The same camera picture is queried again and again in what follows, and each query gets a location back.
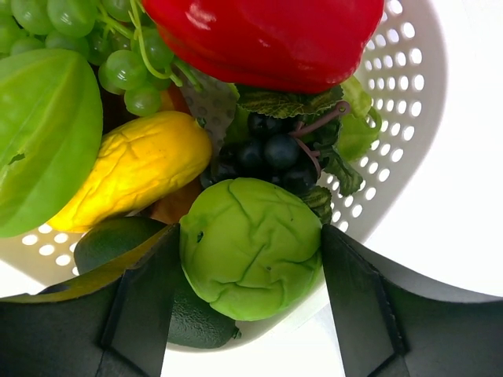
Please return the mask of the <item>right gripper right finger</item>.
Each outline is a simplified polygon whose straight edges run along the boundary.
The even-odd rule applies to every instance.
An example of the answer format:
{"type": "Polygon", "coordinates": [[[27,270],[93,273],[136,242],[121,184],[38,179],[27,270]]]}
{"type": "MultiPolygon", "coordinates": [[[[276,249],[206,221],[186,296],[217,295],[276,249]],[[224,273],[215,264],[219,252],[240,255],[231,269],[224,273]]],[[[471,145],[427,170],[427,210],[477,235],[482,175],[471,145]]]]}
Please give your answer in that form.
{"type": "Polygon", "coordinates": [[[444,284],[331,225],[321,252],[347,376],[500,376],[502,300],[444,284]]]}

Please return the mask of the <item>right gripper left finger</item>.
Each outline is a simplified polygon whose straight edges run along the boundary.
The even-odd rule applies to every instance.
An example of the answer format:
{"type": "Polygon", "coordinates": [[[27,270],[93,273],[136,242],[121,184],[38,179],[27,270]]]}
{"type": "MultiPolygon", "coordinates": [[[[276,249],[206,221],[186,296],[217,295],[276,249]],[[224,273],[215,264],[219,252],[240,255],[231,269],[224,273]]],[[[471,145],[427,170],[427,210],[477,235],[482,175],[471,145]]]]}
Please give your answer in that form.
{"type": "Polygon", "coordinates": [[[36,295],[1,300],[3,376],[159,376],[180,228],[36,295]]]}

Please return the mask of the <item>dark green avocado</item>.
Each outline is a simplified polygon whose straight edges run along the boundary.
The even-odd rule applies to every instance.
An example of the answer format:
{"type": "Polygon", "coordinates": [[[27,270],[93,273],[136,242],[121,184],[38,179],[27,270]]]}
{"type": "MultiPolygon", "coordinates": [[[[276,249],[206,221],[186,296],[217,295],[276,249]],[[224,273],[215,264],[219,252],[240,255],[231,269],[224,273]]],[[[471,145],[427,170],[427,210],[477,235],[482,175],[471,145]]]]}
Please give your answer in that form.
{"type": "MultiPolygon", "coordinates": [[[[76,244],[74,259],[80,274],[87,273],[136,248],[166,228],[143,217],[110,218],[94,226],[76,244]]],[[[241,337],[236,321],[217,312],[193,291],[182,267],[174,271],[176,290],[168,342],[197,349],[215,349],[241,337]]]]}

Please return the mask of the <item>green star fruit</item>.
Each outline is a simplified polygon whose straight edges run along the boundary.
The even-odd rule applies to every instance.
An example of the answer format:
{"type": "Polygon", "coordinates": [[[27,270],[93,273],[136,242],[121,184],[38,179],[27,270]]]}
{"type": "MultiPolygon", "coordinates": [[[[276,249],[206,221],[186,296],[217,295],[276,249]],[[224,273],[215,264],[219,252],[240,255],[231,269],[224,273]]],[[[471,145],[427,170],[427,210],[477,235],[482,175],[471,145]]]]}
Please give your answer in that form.
{"type": "Polygon", "coordinates": [[[1,61],[1,235],[50,220],[97,158],[101,94],[79,53],[36,49],[1,61]]]}

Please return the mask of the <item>light green cabbage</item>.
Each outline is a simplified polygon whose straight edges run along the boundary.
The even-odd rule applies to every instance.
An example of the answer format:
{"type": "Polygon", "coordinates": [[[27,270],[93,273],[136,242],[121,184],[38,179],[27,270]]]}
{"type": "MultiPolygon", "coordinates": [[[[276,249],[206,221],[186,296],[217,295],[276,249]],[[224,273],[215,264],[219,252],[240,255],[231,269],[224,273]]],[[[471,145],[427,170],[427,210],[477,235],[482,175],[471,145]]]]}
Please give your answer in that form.
{"type": "Polygon", "coordinates": [[[321,271],[321,222],[297,196],[254,178],[206,188],[180,220],[182,268],[195,293],[238,321],[302,301],[321,271]]]}

